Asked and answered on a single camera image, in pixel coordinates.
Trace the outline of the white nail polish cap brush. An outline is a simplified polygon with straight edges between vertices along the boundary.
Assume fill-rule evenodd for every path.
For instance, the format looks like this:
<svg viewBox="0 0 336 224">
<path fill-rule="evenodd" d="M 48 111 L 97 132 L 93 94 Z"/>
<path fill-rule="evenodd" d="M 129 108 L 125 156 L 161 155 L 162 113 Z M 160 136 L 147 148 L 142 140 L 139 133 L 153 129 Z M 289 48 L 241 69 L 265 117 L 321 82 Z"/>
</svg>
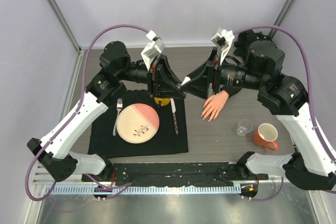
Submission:
<svg viewBox="0 0 336 224">
<path fill-rule="evenodd" d="M 185 85 L 185 84 L 188 83 L 190 80 L 191 80 L 191 78 L 188 77 L 188 76 L 186 76 L 186 77 L 184 78 L 184 80 L 182 81 L 181 85 L 182 85 L 182 86 Z"/>
</svg>

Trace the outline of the black sleeve forearm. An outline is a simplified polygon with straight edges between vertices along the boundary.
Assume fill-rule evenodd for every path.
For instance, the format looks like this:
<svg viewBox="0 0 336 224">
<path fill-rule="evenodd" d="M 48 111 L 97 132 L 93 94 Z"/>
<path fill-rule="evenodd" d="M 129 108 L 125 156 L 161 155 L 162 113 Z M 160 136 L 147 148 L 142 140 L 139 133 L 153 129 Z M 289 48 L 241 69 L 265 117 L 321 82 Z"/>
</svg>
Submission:
<svg viewBox="0 0 336 224">
<path fill-rule="evenodd" d="M 221 91 L 225 91 L 231 97 L 242 90 L 242 87 L 221 86 Z"/>
</svg>

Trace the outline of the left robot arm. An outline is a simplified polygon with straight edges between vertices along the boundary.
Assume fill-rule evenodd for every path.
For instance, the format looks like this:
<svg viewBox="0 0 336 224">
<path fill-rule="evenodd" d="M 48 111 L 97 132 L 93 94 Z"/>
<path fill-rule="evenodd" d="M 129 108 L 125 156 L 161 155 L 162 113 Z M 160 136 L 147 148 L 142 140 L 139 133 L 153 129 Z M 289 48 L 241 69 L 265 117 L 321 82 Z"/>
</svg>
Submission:
<svg viewBox="0 0 336 224">
<path fill-rule="evenodd" d="M 77 174 L 105 182 L 115 157 L 188 152 L 184 100 L 172 87 L 177 77 L 165 56 L 153 71 L 158 78 L 153 86 L 169 96 L 162 100 L 125 87 L 124 81 L 148 83 L 151 74 L 143 61 L 131 61 L 124 43 L 108 43 L 100 67 L 69 114 L 43 138 L 28 141 L 28 148 L 56 182 Z"/>
</svg>

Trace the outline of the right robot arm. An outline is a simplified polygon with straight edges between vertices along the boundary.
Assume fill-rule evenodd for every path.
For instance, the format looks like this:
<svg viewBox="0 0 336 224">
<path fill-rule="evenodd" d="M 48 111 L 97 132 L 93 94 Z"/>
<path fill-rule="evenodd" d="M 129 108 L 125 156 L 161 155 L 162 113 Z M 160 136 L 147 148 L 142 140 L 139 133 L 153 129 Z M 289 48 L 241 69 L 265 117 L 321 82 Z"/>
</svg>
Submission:
<svg viewBox="0 0 336 224">
<path fill-rule="evenodd" d="M 328 156 L 329 144 L 321 144 L 322 132 L 309 111 L 308 93 L 300 80 L 283 74 L 285 53 L 269 40 L 252 42 L 244 65 L 209 63 L 185 77 L 180 89 L 202 99 L 220 86 L 257 90 L 257 100 L 284 125 L 295 152 L 289 155 L 245 153 L 237 162 L 242 179 L 268 174 L 288 179 L 303 190 L 335 189 L 335 162 Z"/>
</svg>

